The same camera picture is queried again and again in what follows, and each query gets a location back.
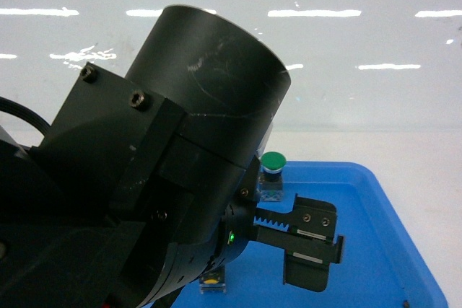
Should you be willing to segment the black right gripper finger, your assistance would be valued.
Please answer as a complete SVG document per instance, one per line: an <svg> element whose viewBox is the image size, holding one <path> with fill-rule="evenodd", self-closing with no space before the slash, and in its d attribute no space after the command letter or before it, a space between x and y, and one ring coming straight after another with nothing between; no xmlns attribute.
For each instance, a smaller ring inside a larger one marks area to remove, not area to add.
<svg viewBox="0 0 462 308"><path fill-rule="evenodd" d="M323 241L335 235L337 209L334 204L295 196L292 210L287 213L256 209L256 219L272 226L281 226L295 234Z"/></svg>

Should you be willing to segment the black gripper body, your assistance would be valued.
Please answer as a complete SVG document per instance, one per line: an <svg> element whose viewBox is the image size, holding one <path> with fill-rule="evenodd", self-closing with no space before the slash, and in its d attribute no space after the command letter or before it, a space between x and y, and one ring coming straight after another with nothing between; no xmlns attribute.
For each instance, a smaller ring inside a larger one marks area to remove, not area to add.
<svg viewBox="0 0 462 308"><path fill-rule="evenodd" d="M254 156L209 241L168 247L160 278L142 302L143 305L171 306L186 284L233 261L243 252L256 212L260 163L259 158Z"/></svg>

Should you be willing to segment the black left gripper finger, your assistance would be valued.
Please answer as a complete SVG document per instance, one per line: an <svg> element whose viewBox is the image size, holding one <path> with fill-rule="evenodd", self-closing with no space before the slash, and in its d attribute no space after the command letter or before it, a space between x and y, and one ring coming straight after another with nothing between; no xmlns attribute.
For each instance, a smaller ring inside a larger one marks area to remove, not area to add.
<svg viewBox="0 0 462 308"><path fill-rule="evenodd" d="M284 250L283 283L314 292L326 290L330 264L339 264L344 236L336 242L280 230L254 230L252 240Z"/></svg>

